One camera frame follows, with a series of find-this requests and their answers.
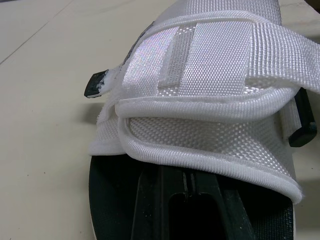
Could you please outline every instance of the beige floor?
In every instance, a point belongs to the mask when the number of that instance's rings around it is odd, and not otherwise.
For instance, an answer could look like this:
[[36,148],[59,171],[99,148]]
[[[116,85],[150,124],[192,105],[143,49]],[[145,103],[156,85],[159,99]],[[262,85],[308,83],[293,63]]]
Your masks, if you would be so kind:
[[[120,63],[174,0],[0,1],[0,240],[92,240],[87,147],[104,97],[92,73]],[[320,37],[320,16],[281,0],[283,24]],[[320,123],[319,96],[310,96]],[[320,239],[320,139],[294,153],[305,199],[297,239]]]

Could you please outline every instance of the padded fabric edge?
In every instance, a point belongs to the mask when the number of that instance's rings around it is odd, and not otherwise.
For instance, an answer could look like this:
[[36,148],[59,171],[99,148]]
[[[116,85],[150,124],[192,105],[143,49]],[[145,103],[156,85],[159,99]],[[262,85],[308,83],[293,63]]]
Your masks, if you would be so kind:
[[127,120],[119,119],[119,138],[132,158],[153,164],[192,168],[223,175],[281,193],[298,204],[302,191],[293,179],[264,166],[235,157],[185,147],[142,142],[131,133]]

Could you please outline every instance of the black plastic buckle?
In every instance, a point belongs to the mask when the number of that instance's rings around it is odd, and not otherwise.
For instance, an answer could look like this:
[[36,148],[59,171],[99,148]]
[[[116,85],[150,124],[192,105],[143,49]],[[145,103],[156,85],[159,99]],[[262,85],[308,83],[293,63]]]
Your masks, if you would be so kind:
[[99,95],[100,83],[101,83],[102,79],[104,79],[104,77],[108,73],[108,71],[109,71],[109,69],[95,73],[92,75],[92,77],[90,78],[90,80],[84,90],[85,97],[87,97],[87,98],[100,97],[100,95]]
[[317,125],[312,113],[307,91],[304,88],[300,88],[294,99],[302,127],[289,137],[289,144],[291,147],[299,148],[315,138],[317,135]]

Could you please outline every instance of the white woven nylon fabric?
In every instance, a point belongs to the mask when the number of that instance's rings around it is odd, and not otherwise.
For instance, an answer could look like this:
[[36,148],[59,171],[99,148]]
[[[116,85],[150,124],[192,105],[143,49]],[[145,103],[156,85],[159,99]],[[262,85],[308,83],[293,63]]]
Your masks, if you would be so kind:
[[298,203],[294,96],[320,93],[320,47],[276,0],[179,0],[117,69],[91,155],[128,154],[263,186]]

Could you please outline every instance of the white fabric padding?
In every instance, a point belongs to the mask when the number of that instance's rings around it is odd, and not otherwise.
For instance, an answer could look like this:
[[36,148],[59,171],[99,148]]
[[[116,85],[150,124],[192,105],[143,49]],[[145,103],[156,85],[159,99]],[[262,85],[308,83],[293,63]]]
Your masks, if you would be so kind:
[[128,154],[303,197],[288,137],[294,96],[320,94],[320,47],[276,0],[179,0],[112,76],[91,155]]

